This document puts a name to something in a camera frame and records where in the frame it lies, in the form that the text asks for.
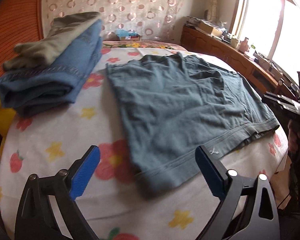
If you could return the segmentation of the person's right hand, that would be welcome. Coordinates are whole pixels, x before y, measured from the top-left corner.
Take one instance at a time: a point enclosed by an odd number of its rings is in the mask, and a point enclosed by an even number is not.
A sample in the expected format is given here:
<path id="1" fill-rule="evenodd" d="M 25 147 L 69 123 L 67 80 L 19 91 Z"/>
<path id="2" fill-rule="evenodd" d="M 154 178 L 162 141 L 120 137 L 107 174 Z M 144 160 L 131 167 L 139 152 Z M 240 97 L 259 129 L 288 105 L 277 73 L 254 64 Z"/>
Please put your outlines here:
<path id="1" fill-rule="evenodd" d="M 288 123 L 288 149 L 290 153 L 295 154 L 300 146 L 300 130 L 297 129 L 297 123 L 290 120 Z"/>

